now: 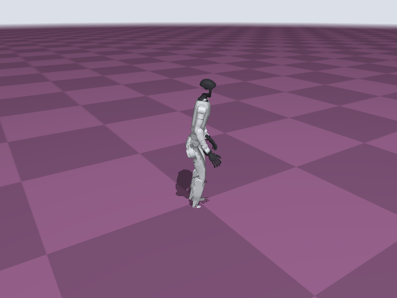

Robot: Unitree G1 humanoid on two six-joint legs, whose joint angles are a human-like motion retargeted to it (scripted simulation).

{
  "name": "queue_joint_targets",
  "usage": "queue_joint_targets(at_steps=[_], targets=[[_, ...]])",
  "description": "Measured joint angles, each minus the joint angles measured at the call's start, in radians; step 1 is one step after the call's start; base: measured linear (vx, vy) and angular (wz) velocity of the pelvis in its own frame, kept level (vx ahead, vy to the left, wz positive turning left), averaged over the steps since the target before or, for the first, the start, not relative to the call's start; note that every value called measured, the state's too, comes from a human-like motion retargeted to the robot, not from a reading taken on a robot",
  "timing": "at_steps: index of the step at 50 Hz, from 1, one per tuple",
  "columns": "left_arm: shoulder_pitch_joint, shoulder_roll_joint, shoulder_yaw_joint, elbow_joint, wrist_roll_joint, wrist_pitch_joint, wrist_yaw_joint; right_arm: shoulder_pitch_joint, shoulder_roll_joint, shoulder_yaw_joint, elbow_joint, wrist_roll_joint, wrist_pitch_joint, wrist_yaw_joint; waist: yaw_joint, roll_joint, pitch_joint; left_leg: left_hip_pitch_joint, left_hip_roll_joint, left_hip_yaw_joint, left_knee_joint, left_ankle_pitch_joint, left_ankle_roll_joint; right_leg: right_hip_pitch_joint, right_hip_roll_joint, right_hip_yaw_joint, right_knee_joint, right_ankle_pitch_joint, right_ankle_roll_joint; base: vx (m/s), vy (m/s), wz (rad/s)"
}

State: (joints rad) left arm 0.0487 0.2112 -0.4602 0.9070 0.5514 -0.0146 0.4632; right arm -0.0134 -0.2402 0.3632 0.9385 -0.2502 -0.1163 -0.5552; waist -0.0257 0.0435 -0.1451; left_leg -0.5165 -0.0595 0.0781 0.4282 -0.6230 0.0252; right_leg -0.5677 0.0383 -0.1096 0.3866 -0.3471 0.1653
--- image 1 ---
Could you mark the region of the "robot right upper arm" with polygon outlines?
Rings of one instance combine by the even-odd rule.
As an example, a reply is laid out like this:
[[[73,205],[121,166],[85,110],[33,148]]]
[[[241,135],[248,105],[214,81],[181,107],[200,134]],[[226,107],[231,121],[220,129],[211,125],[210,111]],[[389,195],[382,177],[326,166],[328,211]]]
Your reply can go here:
[[[206,112],[207,112],[206,105],[200,104],[197,108],[197,116],[196,116],[195,127],[194,127],[195,135],[197,135],[197,130],[201,129]]]

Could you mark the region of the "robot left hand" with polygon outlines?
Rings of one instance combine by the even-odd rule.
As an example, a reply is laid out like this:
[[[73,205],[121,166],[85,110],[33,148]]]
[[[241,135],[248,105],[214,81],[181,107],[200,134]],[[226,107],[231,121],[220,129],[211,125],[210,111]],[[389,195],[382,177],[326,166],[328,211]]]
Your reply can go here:
[[[206,140],[208,140],[208,141],[213,145],[213,148],[214,148],[214,149],[213,149],[213,148],[212,148],[212,149],[216,151],[216,150],[217,150],[217,145],[216,145],[216,143],[215,143],[215,142],[210,138],[210,136],[207,135],[207,134],[205,135],[205,138],[206,138]]]

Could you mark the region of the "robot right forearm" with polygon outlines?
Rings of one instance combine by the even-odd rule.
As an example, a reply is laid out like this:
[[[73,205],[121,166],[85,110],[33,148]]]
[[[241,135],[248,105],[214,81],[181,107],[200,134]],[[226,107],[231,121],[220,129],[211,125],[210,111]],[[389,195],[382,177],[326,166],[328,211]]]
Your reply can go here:
[[[199,142],[200,148],[206,153],[210,152],[208,145],[206,144],[205,137],[203,136],[203,130],[197,130],[197,141]]]

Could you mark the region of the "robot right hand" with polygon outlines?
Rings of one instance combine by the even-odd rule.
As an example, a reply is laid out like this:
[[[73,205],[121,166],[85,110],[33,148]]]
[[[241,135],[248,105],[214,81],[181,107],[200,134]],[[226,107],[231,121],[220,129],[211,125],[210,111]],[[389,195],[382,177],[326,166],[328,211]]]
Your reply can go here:
[[[204,154],[206,154],[208,157],[209,157],[209,159],[210,159],[210,161],[213,163],[213,165],[214,165],[214,168],[215,168],[215,164],[216,164],[216,167],[218,167],[218,165],[220,166],[220,164],[221,164],[221,161],[220,161],[220,159],[219,158],[221,158],[219,155],[217,155],[217,154],[214,154],[214,153],[212,153],[212,151],[210,150],[210,152],[209,153],[206,153],[205,151],[203,151],[204,152]],[[219,158],[218,158],[219,157]],[[215,161],[216,160],[216,161]],[[215,162],[215,163],[214,163]],[[220,163],[219,163],[220,162]],[[218,163],[218,164],[217,164]]]

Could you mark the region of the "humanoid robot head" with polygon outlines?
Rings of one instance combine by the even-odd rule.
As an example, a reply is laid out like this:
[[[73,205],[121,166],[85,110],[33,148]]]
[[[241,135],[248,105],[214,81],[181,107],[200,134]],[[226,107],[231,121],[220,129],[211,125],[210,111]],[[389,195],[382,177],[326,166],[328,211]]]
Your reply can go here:
[[[216,86],[216,83],[210,79],[203,79],[200,82],[200,86],[203,87],[204,89],[208,89],[209,93],[203,93],[198,99],[197,101],[203,101],[204,99],[206,99],[205,102],[208,102],[207,97],[211,97],[212,94],[212,89]]]

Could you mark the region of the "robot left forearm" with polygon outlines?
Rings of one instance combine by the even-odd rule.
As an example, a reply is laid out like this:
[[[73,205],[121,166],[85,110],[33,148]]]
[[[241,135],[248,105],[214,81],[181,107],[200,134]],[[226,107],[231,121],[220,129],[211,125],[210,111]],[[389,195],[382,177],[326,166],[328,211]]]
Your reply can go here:
[[[205,127],[205,130],[203,131],[203,136],[205,137],[205,135],[208,135],[208,133],[207,133],[207,128]],[[206,139],[206,138],[205,138]]]

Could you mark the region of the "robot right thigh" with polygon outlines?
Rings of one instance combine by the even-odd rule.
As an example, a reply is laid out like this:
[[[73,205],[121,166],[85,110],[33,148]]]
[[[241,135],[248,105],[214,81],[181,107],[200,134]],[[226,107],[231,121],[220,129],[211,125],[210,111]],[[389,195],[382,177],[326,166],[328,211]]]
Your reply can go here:
[[[194,178],[194,181],[196,179],[200,179],[204,184],[206,177],[206,165],[201,151],[198,147],[194,147],[193,144],[190,144],[188,145],[188,149],[186,149],[186,153],[189,158],[194,158],[194,167],[198,174],[198,176]]]

